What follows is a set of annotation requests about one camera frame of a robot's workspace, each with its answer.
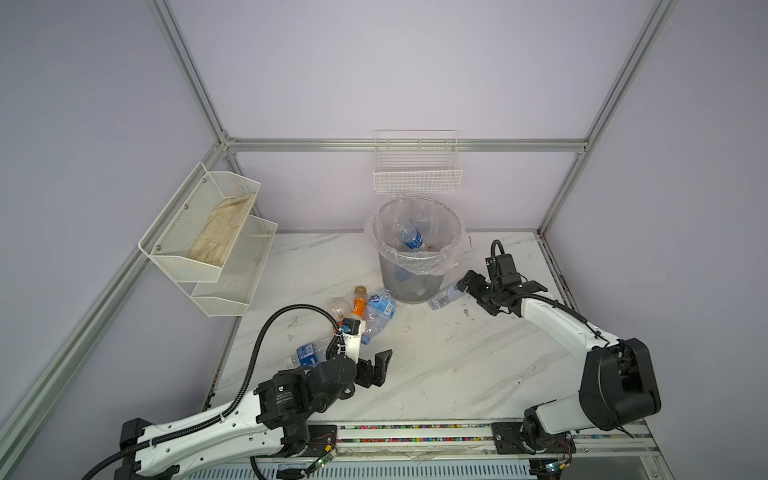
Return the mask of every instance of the robotic arm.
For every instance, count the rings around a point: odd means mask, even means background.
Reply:
[[[336,334],[326,352],[327,361],[314,367],[300,366],[276,373],[271,380],[249,389],[250,377],[267,329],[281,314],[295,309],[313,310],[324,315]],[[310,441],[306,420],[314,412],[325,412],[337,399],[348,399],[354,384],[381,386],[392,350],[378,353],[376,364],[358,360],[365,322],[357,319],[337,321],[313,305],[297,304],[275,312],[264,324],[253,346],[253,354],[243,385],[235,400],[176,422],[153,425],[143,419],[123,424],[120,451],[99,463],[84,480],[122,459],[115,480],[171,480],[186,477],[202,468],[245,456],[301,454]],[[323,452],[305,471],[281,472],[278,478],[301,478],[336,455]]]
[[[491,256],[485,262],[490,282],[470,270],[457,287],[493,316],[499,312],[515,313],[533,322],[584,364],[577,393],[525,411],[519,431],[515,428],[507,438],[520,453],[544,452],[571,430],[612,430],[660,410],[650,354],[642,342],[622,340],[600,331],[575,310],[536,295],[547,289],[539,282],[523,281],[512,256],[504,252],[498,240],[494,240]],[[314,367],[278,372],[271,380],[249,390],[266,330],[279,315],[297,308],[321,313],[333,324],[338,340],[331,343],[327,361]],[[123,465],[115,472],[115,480],[175,480],[244,456],[300,454],[310,440],[306,420],[312,413],[324,412],[337,399],[352,396],[354,383],[366,388],[384,383],[392,350],[377,354],[375,366],[369,360],[358,361],[364,330],[364,323],[358,320],[345,319],[340,326],[316,306],[299,304],[278,310],[259,334],[243,387],[235,400],[167,424],[152,425],[142,419],[126,422],[119,453],[96,465],[84,480],[90,480],[121,458]],[[306,471],[293,472],[295,478],[306,476],[334,455],[335,450],[328,451]],[[285,473],[278,474],[278,478],[292,480],[280,475]]]
[[[575,310],[536,295],[547,289],[539,282],[523,281],[511,254],[504,252],[498,240],[485,263],[490,283],[470,270],[458,288],[491,315],[507,308],[506,313],[536,324],[584,364],[578,393],[525,411],[519,437],[513,439],[521,450],[541,452],[558,434],[591,427],[608,431],[659,412],[661,400],[650,353],[640,340],[622,340],[600,331]]]

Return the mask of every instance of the wall-mounted shelf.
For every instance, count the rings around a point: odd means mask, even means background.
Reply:
[[[377,131],[373,190],[378,194],[457,192],[462,181],[457,141],[458,132],[453,130]]]
[[[216,283],[198,283],[190,298],[208,316],[242,316],[256,292],[277,223],[249,215]]]
[[[158,238],[149,238],[149,229],[141,238],[139,249],[206,315],[243,315],[256,292],[277,224],[249,215],[259,182],[232,172],[208,171],[202,164],[190,176],[200,178],[184,205]],[[198,237],[204,230],[212,231],[207,228],[211,213],[227,199],[243,201],[237,214],[213,229],[220,234],[216,259],[189,258],[196,253],[193,247]]]

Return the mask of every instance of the plastic bottle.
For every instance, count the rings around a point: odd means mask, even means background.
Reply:
[[[296,349],[296,352],[290,356],[290,365],[297,367],[299,365],[315,366],[320,362],[326,361],[326,350],[333,337],[315,340]]]
[[[352,305],[349,304],[347,299],[340,296],[335,296],[331,299],[328,299],[326,309],[328,310],[328,313],[336,317],[336,320],[341,322],[349,315],[350,312],[352,312]]]
[[[395,231],[400,234],[400,240],[414,252],[426,250],[421,233],[407,220],[395,220]]]
[[[364,286],[355,287],[355,300],[353,302],[352,312],[347,315],[348,318],[362,320],[362,315],[366,311],[366,296],[368,290]]]
[[[360,341],[368,345],[374,336],[384,330],[384,327],[395,315],[395,294],[386,288],[380,288],[368,299],[363,318],[366,320],[366,331]]]
[[[440,290],[435,295],[432,296],[429,300],[427,300],[427,303],[429,304],[429,308],[432,310],[437,310],[438,308],[442,308],[449,303],[451,303],[454,300],[458,300],[466,292],[462,292],[458,289],[456,286],[456,283],[452,283],[451,285],[448,285],[446,288]]]

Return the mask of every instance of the beige cloth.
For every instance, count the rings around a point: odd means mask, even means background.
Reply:
[[[235,243],[237,231],[248,214],[253,195],[227,198],[214,208],[210,212],[205,228],[187,253],[187,258],[209,265],[223,266],[227,253]]]

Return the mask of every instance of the orange label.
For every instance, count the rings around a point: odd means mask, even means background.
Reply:
[[[366,299],[358,296],[355,298],[355,307],[352,309],[352,313],[360,315],[362,318],[362,312],[366,309]]]

